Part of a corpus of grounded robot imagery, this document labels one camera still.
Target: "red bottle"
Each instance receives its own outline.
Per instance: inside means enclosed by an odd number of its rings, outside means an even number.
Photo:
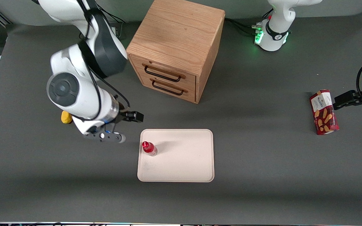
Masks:
[[[157,148],[154,144],[144,141],[142,142],[143,150],[150,156],[155,156],[157,154]]]

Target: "wooden drawer cabinet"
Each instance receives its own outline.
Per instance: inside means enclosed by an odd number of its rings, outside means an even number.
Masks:
[[[185,0],[155,0],[127,48],[141,83],[198,103],[217,56],[225,13]]]

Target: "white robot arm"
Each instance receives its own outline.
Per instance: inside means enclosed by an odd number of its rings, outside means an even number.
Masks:
[[[288,29],[296,18],[295,6],[310,6],[322,0],[268,0],[273,7],[271,19],[264,19],[253,28],[259,30],[255,44],[267,51],[276,51],[286,42]]]
[[[126,111],[117,96],[96,83],[121,72],[127,62],[125,48],[105,15],[95,0],[38,0],[38,4],[52,19],[75,25],[85,36],[78,44],[51,56],[53,74],[47,82],[48,97],[72,114],[85,137],[103,141],[111,135],[112,141],[123,142],[125,136],[114,131],[115,124],[122,120],[142,122],[143,114]]]

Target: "gray table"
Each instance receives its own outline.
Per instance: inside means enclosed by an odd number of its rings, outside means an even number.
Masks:
[[[137,27],[125,26],[125,45]],[[362,14],[300,18],[292,30],[270,53],[225,23],[198,105],[143,87],[128,64],[108,81],[145,122],[119,124],[127,142],[113,144],[62,124],[46,95],[49,58],[76,43],[76,28],[11,27],[0,61],[0,221],[362,225],[362,107],[339,110],[341,130],[317,136],[309,105],[319,89],[355,88]],[[140,182],[146,128],[212,130],[213,182]]]

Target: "black metal handle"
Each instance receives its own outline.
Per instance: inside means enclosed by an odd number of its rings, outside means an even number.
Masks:
[[[152,81],[152,86],[155,87],[155,88],[161,89],[161,90],[163,90],[163,91],[172,93],[172,94],[177,95],[177,96],[181,96],[181,95],[184,93],[184,90],[181,90],[181,93],[176,93],[176,92],[173,92],[173,91],[171,91],[171,90],[164,89],[164,88],[161,88],[161,87],[159,87],[159,86],[155,86],[155,80]]]
[[[172,78],[168,78],[166,76],[159,75],[158,73],[150,72],[150,71],[148,71],[148,66],[147,65],[145,66],[145,72],[148,73],[148,74],[157,76],[159,78],[163,78],[163,79],[166,79],[168,81],[174,82],[174,83],[177,83],[177,82],[179,82],[181,80],[181,76],[178,76],[178,79],[172,79]]]

